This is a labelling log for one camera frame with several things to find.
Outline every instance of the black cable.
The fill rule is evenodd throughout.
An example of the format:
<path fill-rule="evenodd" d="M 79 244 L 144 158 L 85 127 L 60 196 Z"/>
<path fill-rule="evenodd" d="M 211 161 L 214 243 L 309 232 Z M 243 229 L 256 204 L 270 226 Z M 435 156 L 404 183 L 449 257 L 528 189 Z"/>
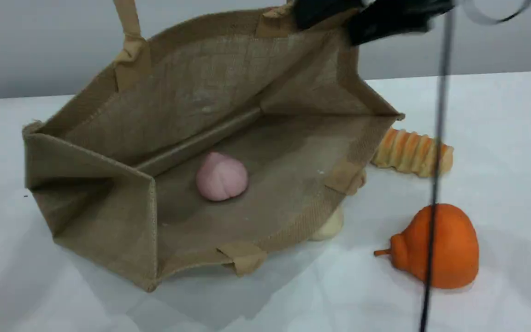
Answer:
<path fill-rule="evenodd" d="M 476 6 L 474 0 L 463 0 L 462 5 L 468 19 L 479 25 L 497 25 L 505 23 L 511 20 L 512 18 L 518 16 L 519 14 L 525 12 L 528 8 L 530 8 L 530 6 L 531 0 L 524 0 L 520 9 L 518 9 L 515 13 L 512 13 L 512 15 L 509 15 L 505 18 L 493 18 L 481 12 L 480 9 L 478 9 L 478 7 Z"/>
<path fill-rule="evenodd" d="M 525 12 L 531 6 L 531 0 L 525 0 L 523 5 L 512 15 L 502 19 L 495 19 L 484 15 L 474 5 L 473 0 L 464 0 L 466 15 L 471 21 L 480 25 L 497 25 L 510 21 L 512 18 Z M 427 270 L 425 273 L 425 288 L 423 298 L 423 309 L 421 312 L 421 322 L 419 324 L 419 332 L 425 332 L 428 323 L 428 316 L 430 310 L 430 295 L 431 295 L 431 280 L 432 269 L 434 265 L 434 240 L 436 239 L 436 204 L 438 200 L 438 193 L 440 191 L 439 185 L 439 170 L 441 159 L 442 136 L 444 134 L 445 110 L 448 92 L 448 78 L 450 75 L 450 65 L 452 57 L 452 39 L 454 35 L 454 11 L 451 10 L 445 14 L 444 25 L 444 40 L 442 42 L 442 53 L 440 59 L 440 82 L 438 85 L 438 105 L 437 105 L 437 119 L 436 119 L 436 163 L 434 164 L 434 174 L 432 177 L 432 192 L 431 192 L 431 215 L 430 215 L 430 236 L 427 247 Z"/>
<path fill-rule="evenodd" d="M 419 332 L 425 332 L 427 328 L 428 314 L 430 310 L 430 290 L 432 268 L 434 266 L 434 239 L 436 238 L 436 204 L 440 190 L 439 170 L 441 161 L 442 136 L 444 134 L 444 122 L 446 112 L 446 98 L 448 95 L 448 78 L 450 75 L 450 63 L 452 58 L 452 37 L 454 35 L 454 11 L 445 14 L 444 40 L 442 42 L 442 54 L 440 59 L 440 82 L 438 84 L 438 105 L 436 120 L 436 163 L 431 191 L 431 217 L 430 237 L 427 246 L 427 270 L 425 272 L 425 292 L 423 298 L 423 310 Z"/>

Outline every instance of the fabric strap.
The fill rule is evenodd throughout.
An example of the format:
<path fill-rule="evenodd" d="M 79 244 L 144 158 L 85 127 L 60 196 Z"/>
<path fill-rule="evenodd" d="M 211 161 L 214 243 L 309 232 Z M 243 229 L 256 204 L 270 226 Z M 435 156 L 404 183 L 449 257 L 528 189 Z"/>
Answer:
<path fill-rule="evenodd" d="M 114 0 L 114 6 L 124 30 L 122 51 L 114 59 L 116 84 L 122 91 L 151 73 L 151 58 L 149 44 L 141 36 L 135 0 Z"/>

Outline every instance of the pink ball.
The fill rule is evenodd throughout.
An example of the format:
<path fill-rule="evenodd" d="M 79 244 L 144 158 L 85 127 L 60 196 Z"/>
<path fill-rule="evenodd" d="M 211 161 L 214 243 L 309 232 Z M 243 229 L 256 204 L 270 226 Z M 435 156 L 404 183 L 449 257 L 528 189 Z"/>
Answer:
<path fill-rule="evenodd" d="M 234 158 L 209 153 L 196 174 L 196 186 L 204 198 L 219 202 L 240 195 L 247 189 L 245 166 Z"/>

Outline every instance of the burlap bag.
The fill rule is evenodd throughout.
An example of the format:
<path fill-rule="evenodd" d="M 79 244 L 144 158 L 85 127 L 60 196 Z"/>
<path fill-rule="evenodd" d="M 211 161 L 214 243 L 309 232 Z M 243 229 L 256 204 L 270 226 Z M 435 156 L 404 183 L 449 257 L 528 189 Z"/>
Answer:
<path fill-rule="evenodd" d="M 153 291 L 225 264 L 238 275 L 308 239 L 402 117 L 356 72 L 341 13 L 304 32 L 272 8 L 205 15 L 145 40 L 115 0 L 124 49 L 58 113 L 24 128 L 26 186 L 56 243 Z M 249 189 L 207 202 L 208 151 Z"/>

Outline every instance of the croissant-like bread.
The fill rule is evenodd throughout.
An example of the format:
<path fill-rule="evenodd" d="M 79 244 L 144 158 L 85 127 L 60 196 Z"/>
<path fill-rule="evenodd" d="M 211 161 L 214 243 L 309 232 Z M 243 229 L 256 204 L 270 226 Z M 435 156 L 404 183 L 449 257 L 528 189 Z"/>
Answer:
<path fill-rule="evenodd" d="M 451 170 L 453 154 L 454 148 L 442 143 L 440 175 Z M 427 135 L 390 128 L 382 139 L 372 164 L 380 168 L 394 167 L 398 172 L 414 173 L 419 177 L 430 177 L 436 164 L 436 142 Z"/>

